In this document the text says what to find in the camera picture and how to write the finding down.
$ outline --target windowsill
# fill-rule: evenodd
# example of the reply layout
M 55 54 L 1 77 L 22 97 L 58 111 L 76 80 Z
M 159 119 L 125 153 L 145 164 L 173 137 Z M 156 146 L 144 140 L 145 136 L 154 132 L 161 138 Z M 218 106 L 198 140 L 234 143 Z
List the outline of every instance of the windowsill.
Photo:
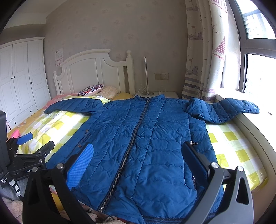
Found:
M 268 110 L 266 109 L 265 103 L 262 101 L 256 100 L 256 98 L 251 95 L 236 91 L 236 90 L 228 90 L 225 88 L 219 88 L 217 91 L 217 100 L 222 100 L 224 98 L 235 98 L 238 100 L 248 100 L 255 103 L 260 108 L 259 114 L 248 114 L 243 113 L 252 124 L 262 133 L 262 135 L 266 138 L 268 143 L 272 146 L 274 151 L 276 152 L 276 114 L 275 112 L 270 115 Z

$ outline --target electrical outlet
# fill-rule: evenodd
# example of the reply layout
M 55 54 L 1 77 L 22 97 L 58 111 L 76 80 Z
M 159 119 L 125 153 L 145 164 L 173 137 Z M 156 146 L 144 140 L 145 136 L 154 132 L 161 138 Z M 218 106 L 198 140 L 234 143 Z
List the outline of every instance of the electrical outlet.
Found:
M 154 79 L 161 79 L 161 73 L 154 73 Z
M 169 74 L 168 73 L 161 73 L 161 79 L 162 80 L 169 80 Z

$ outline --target yellow checkered bedsheet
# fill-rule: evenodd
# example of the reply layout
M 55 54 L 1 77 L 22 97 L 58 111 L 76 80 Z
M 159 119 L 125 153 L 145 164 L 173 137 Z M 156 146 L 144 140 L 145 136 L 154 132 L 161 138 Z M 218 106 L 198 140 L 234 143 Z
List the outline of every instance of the yellow checkered bedsheet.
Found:
M 102 96 L 67 96 L 64 99 L 77 97 L 89 97 L 99 99 L 103 103 L 110 100 Z M 80 126 L 88 120 L 89 116 L 81 113 L 72 113 L 68 111 L 55 111 L 50 114 L 42 114 L 36 119 L 22 135 L 29 132 L 33 133 L 33 139 L 21 145 L 18 149 L 18 154 L 34 153 L 49 141 L 55 144 L 54 149 L 45 157 L 47 162 L 50 157 L 57 152 L 80 128 Z
M 245 170 L 250 189 L 253 190 L 266 179 L 266 171 L 250 142 L 233 122 L 207 124 L 207 131 L 222 168 Z

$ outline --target metal bolt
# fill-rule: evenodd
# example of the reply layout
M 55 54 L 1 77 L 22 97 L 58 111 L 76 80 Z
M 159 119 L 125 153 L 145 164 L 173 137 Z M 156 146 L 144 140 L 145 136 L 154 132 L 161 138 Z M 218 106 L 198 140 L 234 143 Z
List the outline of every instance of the metal bolt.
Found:
M 216 162 L 212 162 L 211 166 L 215 169 L 219 168 L 219 165 Z
M 58 168 L 58 169 L 62 169 L 62 168 L 63 168 L 63 166 L 64 166 L 64 164 L 63 164 L 63 163 L 58 163 L 58 164 L 57 164 L 57 168 Z
M 240 172 L 243 172 L 243 167 L 242 167 L 242 166 L 238 166 L 238 170 L 239 170 Z
M 35 167 L 32 168 L 32 172 L 34 172 L 34 173 L 35 173 L 37 170 L 38 170 L 37 166 L 35 166 Z

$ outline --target white wardrobe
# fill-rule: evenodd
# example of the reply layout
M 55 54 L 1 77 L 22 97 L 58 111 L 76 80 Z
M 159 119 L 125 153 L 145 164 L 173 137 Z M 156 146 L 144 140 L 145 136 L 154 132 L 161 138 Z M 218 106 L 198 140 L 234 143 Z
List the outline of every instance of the white wardrobe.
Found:
M 0 46 L 0 110 L 6 113 L 11 129 L 51 99 L 43 39 L 27 38 Z

